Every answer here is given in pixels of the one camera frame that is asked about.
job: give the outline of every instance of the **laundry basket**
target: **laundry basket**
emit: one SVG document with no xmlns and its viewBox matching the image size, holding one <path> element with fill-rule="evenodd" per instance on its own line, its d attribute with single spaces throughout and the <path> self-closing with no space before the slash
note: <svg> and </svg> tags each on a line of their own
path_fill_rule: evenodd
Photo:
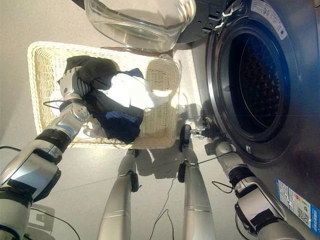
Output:
<svg viewBox="0 0 320 240">
<path fill-rule="evenodd" d="M 169 148 L 176 139 L 179 101 L 179 67 L 169 59 L 150 57 L 125 51 L 37 41 L 28 48 L 28 70 L 37 134 L 55 119 L 51 109 L 43 105 L 53 90 L 60 89 L 57 81 L 63 76 L 67 59 L 91 56 L 112 60 L 118 71 L 139 68 L 153 90 L 168 91 L 168 102 L 144 111 L 140 134 L 131 144 L 117 139 L 76 136 L 69 147 L 155 149 Z"/>
</svg>

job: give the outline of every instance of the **black cable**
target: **black cable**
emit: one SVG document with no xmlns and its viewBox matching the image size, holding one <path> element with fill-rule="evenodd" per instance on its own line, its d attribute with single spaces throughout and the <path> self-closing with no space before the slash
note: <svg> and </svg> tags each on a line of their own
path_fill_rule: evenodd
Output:
<svg viewBox="0 0 320 240">
<path fill-rule="evenodd" d="M 57 102 L 62 102 L 62 103 L 64 103 L 65 101 L 64 101 L 64 100 L 52 100 L 52 101 L 45 101 L 45 102 L 42 103 L 42 104 L 45 105 L 46 107 L 53 108 L 53 109 L 59 109 L 59 110 L 60 110 L 59 107 L 48 105 L 48 104 L 50 104 L 50 103 L 57 103 Z"/>
<path fill-rule="evenodd" d="M 23 235 L 23 237 L 27 240 L 33 240 L 31 237 L 29 237 L 27 234 Z"/>
<path fill-rule="evenodd" d="M 239 228 L 239 225 L 238 225 L 238 214 L 237 214 L 237 212 L 235 212 L 235 226 L 236 226 L 236 229 L 238 230 L 239 234 L 241 235 L 241 237 L 243 237 L 245 240 L 250 240 L 249 238 L 247 238 L 247 237 L 240 231 L 240 228 Z"/>
<path fill-rule="evenodd" d="M 224 192 L 225 194 L 230 194 L 230 193 L 232 193 L 232 191 L 234 190 L 234 188 L 233 188 L 232 186 L 228 186 L 228 185 L 226 185 L 226 184 L 224 184 L 224 183 L 222 183 L 222 182 L 219 182 L 219 181 L 212 181 L 211 183 L 212 183 L 213 185 L 215 185 L 220 191 Z M 227 187 L 227 188 L 230 188 L 231 190 L 230 190 L 230 191 L 225 191 L 225 190 L 221 189 L 217 184 L 220 184 L 220 185 L 222 185 L 222 186 L 225 186 L 225 187 Z"/>
<path fill-rule="evenodd" d="M 43 213 L 43 214 L 46 214 L 46 215 L 48 215 L 48 216 L 50 216 L 50 217 L 53 217 L 53 218 L 55 218 L 55 219 L 59 219 L 60 221 L 64 222 L 64 223 L 67 224 L 70 228 L 72 228 L 72 230 L 75 232 L 75 234 L 76 234 L 76 236 L 78 237 L 78 239 L 81 240 L 79 234 L 77 233 L 77 231 L 76 231 L 76 230 L 74 229 L 74 227 L 73 227 L 70 223 L 68 223 L 67 221 L 65 221 L 65 220 L 63 220 L 63 219 L 61 219 L 61 218 L 59 218 L 59 217 L 57 217 L 57 216 L 53 216 L 53 215 L 51 215 L 51 214 L 49 214 L 49 213 L 47 213 L 47 212 L 45 212 L 45 211 L 42 211 L 42 210 L 40 210 L 40 209 L 37 209 L 37 208 L 31 207 L 30 209 L 31 209 L 31 210 L 35 210 L 35 211 L 38 211 L 38 212 Z"/>
<path fill-rule="evenodd" d="M 21 151 L 21 149 L 13 147 L 13 146 L 0 146 L 0 149 L 11 149 L 11 150 L 15 150 L 17 152 Z"/>
<path fill-rule="evenodd" d="M 221 154 L 219 157 L 216 156 L 216 157 L 210 158 L 210 159 L 208 159 L 208 160 L 198 162 L 198 163 L 196 163 L 196 164 L 192 164 L 192 163 L 191 163 L 190 165 L 191 165 L 191 166 L 196 166 L 196 165 L 203 164 L 203 163 L 209 162 L 209 161 L 211 161 L 211 160 L 218 159 L 218 158 L 220 158 L 220 157 L 222 157 L 222 156 L 224 156 L 224 155 L 232 154 L 232 153 L 236 153 L 236 151 L 226 152 L 226 153 L 224 153 L 224 154 Z"/>
<path fill-rule="evenodd" d="M 172 227 L 172 240 L 175 240 L 175 236 L 174 236 L 174 224 L 172 223 L 171 218 L 170 218 L 170 216 L 169 216 L 169 209 L 164 210 L 164 209 L 165 209 L 165 206 L 166 206 L 166 204 L 167 204 L 167 202 L 168 202 L 168 200 L 169 200 L 169 194 L 170 194 L 170 191 L 171 191 L 171 189 L 172 189 L 172 187 L 173 187 L 173 185 L 174 185 L 174 180 L 175 180 L 175 179 L 176 179 L 176 177 L 175 177 L 174 179 L 172 179 L 171 186 L 170 186 L 169 191 L 168 191 L 168 193 L 167 193 L 167 198 L 166 198 L 166 200 L 165 200 L 165 202 L 164 202 L 164 205 L 163 205 L 163 207 L 162 207 L 159 215 L 158 215 L 158 216 L 156 217 L 156 219 L 155 219 L 155 222 L 154 222 L 154 224 L 153 224 L 153 228 L 152 228 L 152 232 L 151 232 L 151 235 L 150 235 L 149 240 L 151 240 L 152 235 L 154 234 L 154 231 L 155 231 L 155 227 L 156 227 L 157 222 L 158 222 L 158 221 L 160 220 L 160 218 L 165 214 L 166 211 L 167 211 L 168 218 L 169 218 L 169 220 L 170 220 L 170 222 L 171 222 L 171 227 Z"/>
</svg>

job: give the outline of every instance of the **label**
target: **label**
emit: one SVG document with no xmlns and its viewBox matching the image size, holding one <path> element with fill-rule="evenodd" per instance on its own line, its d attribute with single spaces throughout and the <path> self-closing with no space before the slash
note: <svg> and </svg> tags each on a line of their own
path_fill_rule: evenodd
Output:
<svg viewBox="0 0 320 240">
<path fill-rule="evenodd" d="M 315 235 L 320 237 L 320 210 L 279 179 L 276 179 L 276 190 L 279 201 L 303 221 Z"/>
<path fill-rule="evenodd" d="M 281 40 L 288 36 L 285 26 L 282 24 L 278 14 L 268 3 L 261 0 L 252 0 L 251 11 L 263 16 L 272 25 Z"/>
</svg>

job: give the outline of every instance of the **washing machine drum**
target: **washing machine drum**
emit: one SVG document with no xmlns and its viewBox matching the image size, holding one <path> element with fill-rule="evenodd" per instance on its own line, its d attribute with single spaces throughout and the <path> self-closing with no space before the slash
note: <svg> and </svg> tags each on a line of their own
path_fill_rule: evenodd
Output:
<svg viewBox="0 0 320 240">
<path fill-rule="evenodd" d="M 254 3 L 265 7 L 258 9 Z M 315 59 L 308 66 L 313 76 L 304 66 L 299 73 L 297 49 L 291 42 L 296 36 L 287 32 L 267 3 L 253 0 L 246 4 L 211 36 L 208 86 L 222 131 L 248 159 L 270 162 L 288 149 L 297 129 L 309 134 L 302 122 L 315 112 L 318 117 L 310 120 L 310 126 L 319 127 L 317 48 L 307 56 Z M 319 130 L 314 131 L 319 137 Z"/>
</svg>

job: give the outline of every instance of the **floor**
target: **floor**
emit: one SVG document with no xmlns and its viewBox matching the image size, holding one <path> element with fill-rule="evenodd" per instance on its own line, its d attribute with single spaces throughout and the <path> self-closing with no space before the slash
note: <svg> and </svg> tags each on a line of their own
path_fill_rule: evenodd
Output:
<svg viewBox="0 0 320 240">
<path fill-rule="evenodd" d="M 28 46 L 35 41 L 93 47 L 119 45 L 96 31 L 84 11 L 70 0 L 2 0 L 0 10 L 0 144 L 23 148 L 36 137 L 29 87 Z M 200 128 L 201 103 L 192 52 L 188 46 L 178 45 L 174 59 L 182 64 L 179 126 L 186 122 Z M 210 158 L 204 149 L 207 140 L 193 137 L 192 143 L 199 161 Z M 69 222 L 82 240 L 96 239 L 108 195 L 125 154 L 124 149 L 68 149 L 58 165 L 62 171 L 61 179 L 47 198 L 33 206 Z M 9 150 L 0 152 L 1 170 L 14 155 L 15 152 Z M 169 149 L 141 151 L 136 163 L 142 187 L 131 195 L 131 239 L 150 238 L 172 182 L 166 208 L 172 218 L 175 239 L 182 239 L 185 189 L 184 184 L 175 179 L 180 157 L 176 145 Z M 226 195 L 211 184 L 211 181 L 228 182 L 220 165 L 213 160 L 200 165 L 200 170 L 211 201 L 216 239 L 241 240 L 234 221 L 236 197 Z M 171 231 L 171 224 L 164 215 L 152 239 L 171 239 Z M 31 211 L 26 232 L 34 240 L 77 239 L 65 223 L 34 211 Z"/>
</svg>

